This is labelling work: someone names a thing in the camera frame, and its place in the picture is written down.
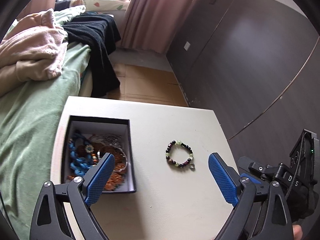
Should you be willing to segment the person right hand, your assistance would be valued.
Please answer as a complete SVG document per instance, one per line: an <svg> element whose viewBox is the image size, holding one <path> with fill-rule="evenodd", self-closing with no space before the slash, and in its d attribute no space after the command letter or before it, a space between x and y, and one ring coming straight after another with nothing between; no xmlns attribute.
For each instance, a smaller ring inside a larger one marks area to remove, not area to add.
<svg viewBox="0 0 320 240"><path fill-rule="evenodd" d="M303 230L300 225L293 225L293 239L294 240L301 240L303 237Z"/></svg>

